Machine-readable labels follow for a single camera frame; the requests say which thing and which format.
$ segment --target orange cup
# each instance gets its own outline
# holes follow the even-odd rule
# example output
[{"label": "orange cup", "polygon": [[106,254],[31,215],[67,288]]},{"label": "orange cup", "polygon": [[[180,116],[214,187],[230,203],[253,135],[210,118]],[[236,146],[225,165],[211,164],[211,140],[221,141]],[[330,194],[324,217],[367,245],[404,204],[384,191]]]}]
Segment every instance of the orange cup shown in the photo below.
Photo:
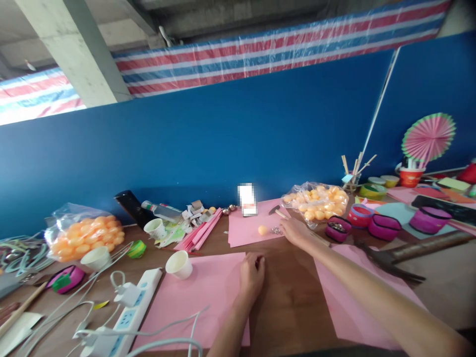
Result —
[{"label": "orange cup", "polygon": [[420,182],[425,169],[407,169],[400,168],[400,184],[403,187],[414,188]]}]

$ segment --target person's left hand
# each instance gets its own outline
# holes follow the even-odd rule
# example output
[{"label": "person's left hand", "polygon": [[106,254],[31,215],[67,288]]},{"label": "person's left hand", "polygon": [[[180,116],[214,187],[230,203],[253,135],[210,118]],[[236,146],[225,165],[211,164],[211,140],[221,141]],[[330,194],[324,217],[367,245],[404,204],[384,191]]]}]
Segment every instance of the person's left hand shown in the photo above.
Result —
[{"label": "person's left hand", "polygon": [[264,256],[259,253],[248,253],[241,263],[240,294],[255,302],[264,282]]}]

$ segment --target ceiling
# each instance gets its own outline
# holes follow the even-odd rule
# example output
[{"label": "ceiling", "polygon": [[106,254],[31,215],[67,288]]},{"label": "ceiling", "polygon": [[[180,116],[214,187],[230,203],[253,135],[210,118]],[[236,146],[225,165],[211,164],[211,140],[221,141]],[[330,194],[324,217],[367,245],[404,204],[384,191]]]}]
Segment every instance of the ceiling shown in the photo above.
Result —
[{"label": "ceiling", "polygon": [[[114,52],[164,46],[162,36],[153,32],[159,25],[175,44],[194,43],[367,11],[398,1],[401,0],[86,0],[86,3],[106,44]],[[153,23],[149,35],[137,20],[138,14]],[[37,69],[55,65],[15,1],[0,0],[0,76],[8,77],[5,75],[8,70],[10,77],[25,73],[25,60]]]}]

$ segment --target wooden table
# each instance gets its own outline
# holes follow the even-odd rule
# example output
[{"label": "wooden table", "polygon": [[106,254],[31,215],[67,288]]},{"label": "wooden table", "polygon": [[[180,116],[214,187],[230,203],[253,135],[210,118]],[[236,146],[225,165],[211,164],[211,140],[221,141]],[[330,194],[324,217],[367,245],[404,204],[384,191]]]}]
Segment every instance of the wooden table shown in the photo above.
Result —
[{"label": "wooden table", "polygon": [[[316,232],[324,237],[325,225],[321,226]],[[249,317],[251,347],[243,348],[241,356],[286,356],[354,345],[352,342],[336,337],[313,259],[307,253],[291,245],[285,237],[230,248],[228,235],[224,233],[225,231],[228,231],[228,217],[223,216],[200,253],[216,255],[258,251],[266,256],[266,278],[263,291]],[[138,260],[124,257],[104,272],[89,293],[88,300],[97,302],[113,300],[115,294],[109,280],[109,275],[113,270],[123,270],[127,280],[136,284],[144,270],[164,267],[167,259],[173,253],[155,248],[153,242],[139,227],[126,228],[125,232],[126,241],[142,239],[147,243],[145,255]],[[354,230],[354,235],[364,239],[369,245],[379,248],[386,245],[386,242],[370,237],[365,231]],[[399,238],[406,242],[416,241],[416,238],[406,231],[402,231]],[[465,324],[472,324],[472,321],[467,318],[465,320],[464,317],[468,316],[470,312],[474,312],[472,301],[476,297],[476,292],[472,288],[472,282],[475,280],[467,281],[468,272],[473,274],[472,277],[476,277],[475,264],[469,263],[469,258],[471,258],[471,262],[474,261],[473,257],[476,254],[474,248],[476,248],[476,244],[469,243],[462,247],[414,259],[414,262],[417,262],[416,265],[411,262],[404,263],[410,264],[410,269],[415,269],[413,272],[417,274],[425,275],[437,271],[436,277],[432,276],[428,282],[417,287],[416,293],[433,314],[455,328],[469,327]],[[421,259],[425,259],[425,264],[418,263],[422,261]],[[60,264],[58,263],[50,267],[49,270],[54,272],[59,268]],[[13,301],[24,301],[33,290],[32,287],[22,287],[4,299],[1,305],[6,306]],[[64,296],[47,291],[31,306],[29,311],[48,315],[64,299]],[[94,321],[90,328],[101,326],[115,307],[115,304],[110,304],[94,311]],[[65,356],[76,345],[71,336],[88,308],[88,305],[83,306],[66,317],[40,343],[33,356]],[[113,322],[109,323],[109,327],[112,327],[115,321],[116,319],[113,319]],[[174,351],[159,354],[148,352],[143,355],[186,356],[186,352]]]}]

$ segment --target hand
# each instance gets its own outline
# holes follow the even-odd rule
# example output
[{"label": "hand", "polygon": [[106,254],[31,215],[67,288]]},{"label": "hand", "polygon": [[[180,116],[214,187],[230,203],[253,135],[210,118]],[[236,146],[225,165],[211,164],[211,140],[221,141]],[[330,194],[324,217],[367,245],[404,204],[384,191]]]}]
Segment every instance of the hand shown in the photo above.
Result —
[{"label": "hand", "polygon": [[296,218],[283,218],[280,229],[290,243],[304,251],[307,251],[309,243],[314,243],[317,240],[306,224]]},{"label": "hand", "polygon": [[256,301],[264,282],[264,256],[258,253],[248,253],[241,263],[240,295],[251,304]]}]

